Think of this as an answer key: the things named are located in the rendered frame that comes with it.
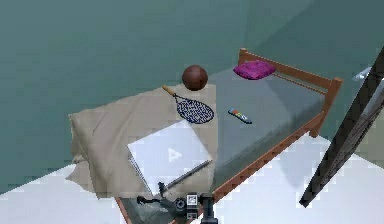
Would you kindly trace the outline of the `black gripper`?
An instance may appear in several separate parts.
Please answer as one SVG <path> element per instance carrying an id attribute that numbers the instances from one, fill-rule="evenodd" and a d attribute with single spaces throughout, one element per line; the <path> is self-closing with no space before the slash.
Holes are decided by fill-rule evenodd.
<path id="1" fill-rule="evenodd" d="M 159 194 L 161 199 L 153 198 L 146 199 L 143 196 L 138 196 L 136 202 L 138 204 L 159 203 L 174 217 L 184 217 L 186 215 L 187 203 L 184 198 L 176 198 L 174 201 L 166 199 L 165 192 L 167 187 L 163 182 L 158 183 Z"/>

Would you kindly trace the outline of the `grey pen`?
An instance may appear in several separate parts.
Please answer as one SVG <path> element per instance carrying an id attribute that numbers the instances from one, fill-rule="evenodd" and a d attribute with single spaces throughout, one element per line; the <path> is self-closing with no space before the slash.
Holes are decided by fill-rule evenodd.
<path id="1" fill-rule="evenodd" d="M 171 187 L 175 186 L 176 184 L 179 184 L 184 179 L 194 175 L 197 171 L 200 171 L 204 167 L 208 166 L 210 163 L 211 163 L 211 161 L 203 162 L 202 164 L 198 165 L 197 167 L 195 167 L 195 168 L 191 169 L 190 171 L 186 172 L 185 174 L 183 174 L 181 177 L 176 178 L 174 181 L 172 181 L 169 184 L 165 185 L 166 188 L 171 188 Z"/>

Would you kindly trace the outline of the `white laptop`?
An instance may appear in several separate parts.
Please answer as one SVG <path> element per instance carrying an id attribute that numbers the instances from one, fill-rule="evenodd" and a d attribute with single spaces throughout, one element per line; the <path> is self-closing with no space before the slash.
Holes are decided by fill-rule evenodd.
<path id="1" fill-rule="evenodd" d="M 153 196 L 159 194 L 159 182 L 167 185 L 203 162 L 212 161 L 186 120 L 130 143 L 127 148 L 132 165 Z"/>

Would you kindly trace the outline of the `beige blanket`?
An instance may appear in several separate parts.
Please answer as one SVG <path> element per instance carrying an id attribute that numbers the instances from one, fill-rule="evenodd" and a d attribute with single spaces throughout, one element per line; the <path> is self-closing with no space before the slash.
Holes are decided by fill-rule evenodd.
<path id="1" fill-rule="evenodd" d="M 216 112 L 214 84 L 207 84 L 197 92 L 189 91 L 182 84 L 172 89 L 181 96 L 206 103 Z M 180 120 L 174 98 L 161 87 L 70 114 L 71 154 L 76 167 L 66 179 L 95 193 L 98 198 L 151 196 L 129 161 L 131 154 L 127 144 Z M 206 124 L 191 125 L 213 161 L 171 187 L 171 198 L 188 191 L 210 190 L 218 148 L 217 123 L 217 118 L 214 118 Z"/>

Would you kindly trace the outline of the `blue tennis racket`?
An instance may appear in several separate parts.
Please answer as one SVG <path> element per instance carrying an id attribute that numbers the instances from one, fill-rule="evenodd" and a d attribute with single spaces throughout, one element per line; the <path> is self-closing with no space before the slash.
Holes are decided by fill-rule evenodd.
<path id="1" fill-rule="evenodd" d="M 205 124 L 214 118 L 213 109 L 207 104 L 179 96 L 170 87 L 163 85 L 162 89 L 170 94 L 176 103 L 176 110 L 181 118 L 192 124 Z"/>

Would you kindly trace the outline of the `dark remote control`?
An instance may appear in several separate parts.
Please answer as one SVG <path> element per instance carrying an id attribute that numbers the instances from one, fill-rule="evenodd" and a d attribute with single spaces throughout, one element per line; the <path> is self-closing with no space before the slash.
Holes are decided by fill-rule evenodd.
<path id="1" fill-rule="evenodd" d="M 252 124 L 252 120 L 250 120 L 247 116 L 245 116 L 243 113 L 239 112 L 234 108 L 229 109 L 228 114 L 230 114 L 231 116 L 234 116 L 235 118 L 239 119 L 245 124 Z"/>

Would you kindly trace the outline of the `brown basketball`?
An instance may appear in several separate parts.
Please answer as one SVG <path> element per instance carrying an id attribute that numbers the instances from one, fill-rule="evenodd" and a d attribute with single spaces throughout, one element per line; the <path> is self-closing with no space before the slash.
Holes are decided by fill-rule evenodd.
<path id="1" fill-rule="evenodd" d="M 199 91 L 207 84 L 208 74 L 201 66 L 191 65 L 184 70 L 182 81 L 187 89 L 191 91 Z"/>

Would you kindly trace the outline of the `wooden bed with grey mattress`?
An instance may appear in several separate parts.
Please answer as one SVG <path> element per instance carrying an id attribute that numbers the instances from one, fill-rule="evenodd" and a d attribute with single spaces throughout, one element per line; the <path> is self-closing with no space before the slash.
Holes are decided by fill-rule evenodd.
<path id="1" fill-rule="evenodd" d="M 216 86 L 218 148 L 209 192 L 219 201 L 305 133 L 315 138 L 342 85 L 275 62 L 277 72 L 247 81 L 231 70 Z M 228 114 L 234 108 L 252 124 Z"/>

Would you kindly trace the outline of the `magenta pillow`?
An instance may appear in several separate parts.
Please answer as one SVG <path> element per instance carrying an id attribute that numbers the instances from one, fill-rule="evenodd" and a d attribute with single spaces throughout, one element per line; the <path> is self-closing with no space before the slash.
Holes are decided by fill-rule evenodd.
<path id="1" fill-rule="evenodd" d="M 233 72 L 247 80 L 263 79 L 276 71 L 275 67 L 260 60 L 245 62 L 233 69 Z"/>

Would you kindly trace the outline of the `dark room door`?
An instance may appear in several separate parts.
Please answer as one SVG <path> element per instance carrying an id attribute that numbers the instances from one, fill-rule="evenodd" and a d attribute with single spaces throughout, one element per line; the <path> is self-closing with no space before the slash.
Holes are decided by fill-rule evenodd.
<path id="1" fill-rule="evenodd" d="M 299 203 L 307 207 L 356 151 L 384 108 L 384 46 L 354 98 Z"/>

